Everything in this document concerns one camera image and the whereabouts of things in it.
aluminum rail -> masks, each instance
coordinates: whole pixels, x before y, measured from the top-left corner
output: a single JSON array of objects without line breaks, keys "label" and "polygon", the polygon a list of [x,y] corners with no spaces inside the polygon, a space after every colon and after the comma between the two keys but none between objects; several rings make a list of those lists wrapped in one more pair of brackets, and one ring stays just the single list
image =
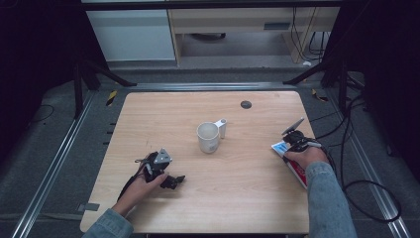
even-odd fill
[{"label": "aluminum rail", "polygon": [[[327,90],[327,93],[329,98],[335,98],[330,90]],[[332,100],[332,104],[335,110],[340,111],[336,100]],[[340,113],[338,115],[341,122],[343,120],[343,115]],[[379,184],[383,184],[355,132],[353,132],[350,136],[350,142],[365,178],[371,181],[375,181]],[[376,203],[379,206],[383,216],[386,219],[394,217],[397,214],[397,208],[395,207],[395,204],[393,203],[393,200],[389,194],[377,186],[371,186],[370,190],[376,199]],[[388,227],[395,238],[411,238],[411,234],[401,217],[393,222],[389,222]]]},{"label": "aluminum rail", "polygon": [[164,10],[164,9],[217,9],[217,8],[294,8],[342,7],[365,0],[215,0],[215,1],[162,1],[111,3],[59,3],[57,8],[75,8],[84,11]]},{"label": "aluminum rail", "polygon": [[212,82],[212,83],[138,83],[124,87],[130,91],[238,91],[238,90],[280,90],[297,86],[283,85],[281,82]]},{"label": "aluminum rail", "polygon": [[34,225],[38,215],[40,214],[41,208],[43,207],[44,202],[46,201],[47,196],[49,195],[50,190],[53,187],[55,179],[57,178],[59,171],[62,165],[64,164],[66,156],[75,140],[75,137],[77,136],[77,133],[80,130],[80,127],[87,115],[87,111],[90,108],[91,101],[94,95],[94,91],[88,91],[84,103],[85,109],[82,111],[78,119],[75,119],[72,122],[69,130],[67,131],[67,134],[64,137],[64,140],[62,141],[57,153],[55,154],[55,157],[52,160],[52,163],[46,175],[43,178],[43,181],[38,187],[38,190],[32,198],[31,203],[29,204],[24,214],[20,218],[18,224],[16,225],[12,235],[13,238],[27,237],[29,235],[29,232],[31,231],[32,226]]}]

wooden table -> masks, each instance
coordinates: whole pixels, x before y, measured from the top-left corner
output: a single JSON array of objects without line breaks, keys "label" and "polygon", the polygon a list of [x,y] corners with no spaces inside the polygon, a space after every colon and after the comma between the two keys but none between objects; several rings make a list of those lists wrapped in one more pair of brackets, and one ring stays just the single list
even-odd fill
[{"label": "wooden table", "polygon": [[[241,102],[252,102],[250,109]],[[158,188],[128,216],[139,233],[308,233],[306,190],[271,148],[306,118],[292,91],[140,92],[127,96],[85,211],[86,231],[111,207],[136,159],[165,148],[175,190]],[[213,154],[198,147],[201,122],[228,121]],[[299,127],[313,137],[308,120]]]}]

mug handle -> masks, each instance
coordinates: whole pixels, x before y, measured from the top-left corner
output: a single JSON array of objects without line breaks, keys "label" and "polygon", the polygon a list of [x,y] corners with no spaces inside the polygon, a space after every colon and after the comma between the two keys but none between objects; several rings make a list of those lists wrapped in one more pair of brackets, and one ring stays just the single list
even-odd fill
[{"label": "mug handle", "polygon": [[225,138],[226,133],[226,123],[228,121],[226,119],[220,119],[219,121],[215,122],[214,124],[219,128],[220,138]]}]

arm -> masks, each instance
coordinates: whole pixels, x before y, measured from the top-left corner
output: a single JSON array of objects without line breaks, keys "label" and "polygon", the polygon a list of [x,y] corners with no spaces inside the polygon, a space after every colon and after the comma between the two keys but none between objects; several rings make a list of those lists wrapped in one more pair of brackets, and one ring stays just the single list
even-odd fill
[{"label": "arm", "polygon": [[134,206],[164,182],[166,177],[167,175],[160,175],[151,182],[146,182],[144,178],[137,177],[112,209],[106,210],[83,237],[129,237],[133,233],[133,226],[125,217]]},{"label": "arm", "polygon": [[357,237],[349,205],[325,154],[309,147],[285,155],[306,172],[310,237]]}]

wire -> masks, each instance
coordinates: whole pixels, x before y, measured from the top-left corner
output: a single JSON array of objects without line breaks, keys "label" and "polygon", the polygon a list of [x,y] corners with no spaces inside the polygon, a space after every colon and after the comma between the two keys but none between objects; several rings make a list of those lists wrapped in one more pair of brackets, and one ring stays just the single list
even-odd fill
[{"label": "wire", "polygon": [[41,122],[41,121],[44,121],[44,120],[46,120],[47,118],[49,118],[49,117],[51,117],[53,115],[53,113],[54,113],[53,106],[45,104],[45,105],[41,105],[40,107],[49,107],[52,111],[46,117],[41,118],[41,119],[32,120],[31,122]]},{"label": "wire", "polygon": [[[353,106],[352,105],[352,109],[354,108],[354,107],[357,107],[357,106],[360,106],[360,105],[364,105],[365,103],[363,102],[363,103],[360,103],[360,104],[357,104],[357,105],[355,105],[355,106]],[[320,118],[316,118],[316,119],[314,119],[314,120],[312,120],[312,121],[316,121],[316,120],[319,120],[319,119],[322,119],[322,118],[325,118],[325,117],[327,117],[327,116],[331,116],[331,115],[333,115],[333,114],[335,114],[335,113],[338,113],[338,111],[335,111],[335,112],[333,112],[333,113],[330,113],[330,114],[328,114],[328,115],[325,115],[325,116],[322,116],[322,117],[320,117]],[[343,125],[343,123],[346,121],[346,119],[348,118],[348,116],[344,116],[343,117],[343,120],[340,122],[340,124],[336,127],[336,128],[334,128],[332,131],[330,131],[330,132],[328,132],[328,133],[326,133],[326,134],[324,134],[324,135],[322,135],[322,136],[319,136],[319,137],[316,137],[316,140],[319,140],[319,139],[321,139],[321,138],[324,138],[324,137],[327,137],[327,136],[330,136],[331,134],[333,134],[334,132],[336,132],[337,130],[339,130],[340,129],[340,127]]]},{"label": "wire", "polygon": [[317,32],[314,32],[312,34],[311,40],[309,42],[309,53],[315,56],[318,56],[318,61],[321,62],[321,59],[324,57],[324,40],[325,40],[325,32],[322,32],[322,38],[321,38],[321,46],[319,50],[314,50],[312,49],[312,43],[314,42],[315,36],[316,36]]},{"label": "wire", "polygon": [[[296,34],[296,38],[297,38],[297,41],[298,41],[298,45],[297,45],[297,43],[296,43],[296,42],[294,41],[294,39],[293,39],[293,30],[294,30],[294,33]],[[304,53],[303,48],[302,48],[302,44],[301,44],[301,42],[300,42],[299,34],[297,33],[297,28],[296,28],[296,7],[294,7],[294,8],[293,8],[292,24],[291,24],[291,28],[290,28],[290,37],[291,37],[291,42],[292,42],[292,43],[294,44],[294,46],[297,48],[297,51],[298,51],[299,56],[300,56],[301,58],[303,58],[304,60],[308,60],[308,61],[314,61],[314,60],[317,60],[317,59],[313,59],[313,58],[307,57],[307,56],[305,55],[305,53]]]},{"label": "wire", "polygon": [[[387,189],[385,186],[383,186],[383,185],[381,185],[381,184],[379,184],[379,183],[377,183],[375,181],[366,180],[366,179],[355,180],[355,181],[352,181],[352,182],[350,182],[348,184],[345,184],[345,182],[344,182],[344,165],[343,165],[343,161],[344,161],[344,145],[346,143],[346,135],[347,135],[347,132],[348,132],[348,130],[350,128],[350,124],[352,122],[352,120],[351,120],[351,112],[352,112],[353,103],[356,102],[357,100],[361,99],[361,98],[362,98],[361,96],[358,96],[355,99],[353,99],[350,102],[348,108],[346,109],[346,111],[347,111],[346,115],[348,117],[348,121],[347,121],[347,126],[346,126],[346,129],[345,129],[345,132],[343,134],[343,139],[342,139],[342,144],[341,144],[341,152],[340,152],[340,180],[341,180],[342,190],[343,190],[343,193],[346,195],[346,198],[349,200],[349,202],[358,211],[360,211],[361,213],[363,213],[365,216],[367,216],[367,217],[369,217],[369,218],[371,218],[371,219],[373,219],[375,221],[382,222],[382,223],[393,222],[393,221],[399,219],[399,217],[401,216],[401,204],[398,201],[398,199],[396,199],[395,195],[389,189]],[[375,217],[375,216],[369,214],[367,211],[365,211],[361,207],[359,207],[350,198],[350,196],[347,193],[347,189],[349,187],[351,187],[354,184],[358,184],[358,183],[370,183],[370,184],[376,185],[376,186],[380,187],[381,189],[385,190],[389,194],[389,196],[391,197],[392,201],[394,202],[394,204],[395,204],[395,206],[397,208],[397,214],[394,217],[390,218],[390,219],[382,219],[382,218],[378,218],[378,217]]]},{"label": "wire", "polygon": [[[360,99],[362,99],[362,96],[361,95],[359,95],[359,96],[357,96],[356,98],[354,98],[351,102],[350,102],[350,104],[348,105],[348,107],[346,108],[346,112],[345,112],[345,117],[343,118],[343,120],[341,121],[341,123],[340,123],[340,125],[339,126],[337,126],[333,131],[331,131],[331,132],[329,132],[329,133],[327,133],[327,134],[325,134],[324,136],[321,136],[321,137],[318,137],[317,138],[317,140],[319,139],[319,138],[323,138],[323,137],[326,137],[326,136],[328,136],[328,135],[331,135],[332,133],[334,133],[335,131],[337,131],[340,127],[341,127],[341,125],[343,125],[343,123],[345,122],[345,120],[346,119],[348,119],[347,120],[347,125],[346,125],[346,129],[345,129],[345,132],[344,132],[344,134],[343,134],[343,137],[342,137],[342,143],[340,143],[340,144],[337,144],[337,145],[333,145],[333,146],[329,146],[328,148],[331,148],[331,147],[336,147],[336,146],[341,146],[341,151],[340,151],[340,181],[341,181],[341,187],[342,187],[342,191],[343,191],[343,193],[345,194],[345,196],[346,196],[346,198],[347,198],[347,200],[358,210],[358,211],[360,211],[362,214],[364,214],[365,216],[367,216],[367,217],[369,217],[369,218],[371,218],[372,220],[375,220],[375,221],[377,221],[377,222],[381,222],[381,223],[389,223],[389,222],[393,222],[393,221],[395,221],[395,220],[397,220],[397,219],[399,219],[399,217],[401,216],[401,212],[402,212],[402,208],[401,208],[401,203],[399,202],[399,200],[396,198],[396,196],[392,193],[392,191],[390,191],[388,188],[386,188],[384,185],[382,185],[382,184],[379,184],[378,182],[375,182],[375,181],[371,181],[371,180],[366,180],[366,179],[359,179],[359,180],[354,180],[354,181],[352,181],[352,182],[349,182],[348,184],[345,184],[345,181],[344,181],[344,147],[345,147],[345,144],[346,144],[346,142],[351,138],[351,136],[352,136],[352,134],[353,134],[353,132],[354,132],[354,125],[353,125],[353,122],[352,122],[352,120],[351,120],[351,112],[352,112],[352,110],[355,108],[355,107],[357,107],[357,106],[360,106],[360,105],[364,105],[365,103],[363,102],[363,103],[359,103],[359,104],[356,104],[356,105],[353,105],[356,101],[358,101],[358,100],[360,100]],[[314,120],[312,120],[312,121],[315,121],[315,120],[319,120],[319,119],[322,119],[322,118],[326,118],[326,117],[328,117],[328,116],[331,116],[331,115],[333,115],[333,114],[335,114],[335,113],[337,113],[338,111],[336,111],[336,112],[334,112],[334,113],[330,113],[330,114],[328,114],[328,115],[325,115],[325,116],[322,116],[322,117],[319,117],[319,118],[317,118],[317,119],[314,119]],[[348,131],[349,131],[349,129],[352,127],[352,131],[350,132],[350,135],[349,136],[347,136],[348,135]],[[337,172],[336,172],[336,165],[334,164],[334,160],[332,160],[332,156],[331,156],[331,151],[328,151],[327,153],[326,153],[326,155],[327,155],[327,158],[328,158],[328,160],[330,161],[330,164],[331,164],[331,167],[333,168],[333,171],[334,171],[334,173],[336,173],[336,176],[337,176]],[[356,203],[356,202],[354,202],[352,199],[351,199],[351,197],[349,196],[349,194],[348,194],[348,188],[349,187],[351,187],[351,186],[353,186],[353,185],[355,185],[355,184],[360,184],[360,183],[369,183],[369,184],[372,184],[372,185],[375,185],[375,186],[378,186],[378,187],[380,187],[381,189],[383,189],[384,191],[386,191],[388,194],[389,194],[389,196],[391,197],[391,199],[392,199],[392,201],[393,201],[393,203],[395,204],[395,207],[396,207],[396,209],[397,209],[397,214],[394,216],[394,217],[392,217],[392,218],[390,218],[390,219],[382,219],[382,218],[378,218],[378,217],[376,217],[376,216],[373,216],[373,215],[371,215],[370,213],[368,213],[367,211],[365,211],[365,210],[363,210],[360,206],[358,206],[358,204]]]}]

